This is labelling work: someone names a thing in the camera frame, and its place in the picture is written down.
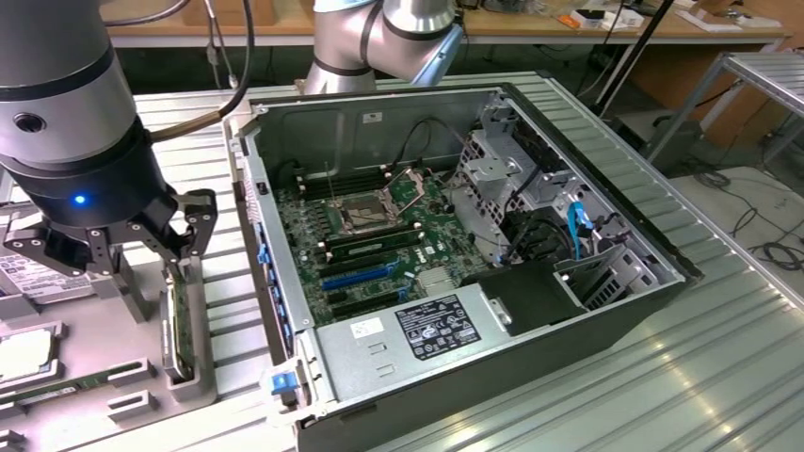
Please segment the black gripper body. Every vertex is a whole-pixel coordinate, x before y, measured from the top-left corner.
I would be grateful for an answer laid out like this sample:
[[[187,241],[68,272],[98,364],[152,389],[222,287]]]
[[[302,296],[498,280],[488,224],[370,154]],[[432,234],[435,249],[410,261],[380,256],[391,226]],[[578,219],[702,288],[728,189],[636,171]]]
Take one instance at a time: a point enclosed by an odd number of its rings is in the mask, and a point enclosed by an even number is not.
[[[2,165],[44,217],[60,225],[106,227],[140,214],[164,224],[179,210],[140,120],[96,156],[51,169],[4,156]]]

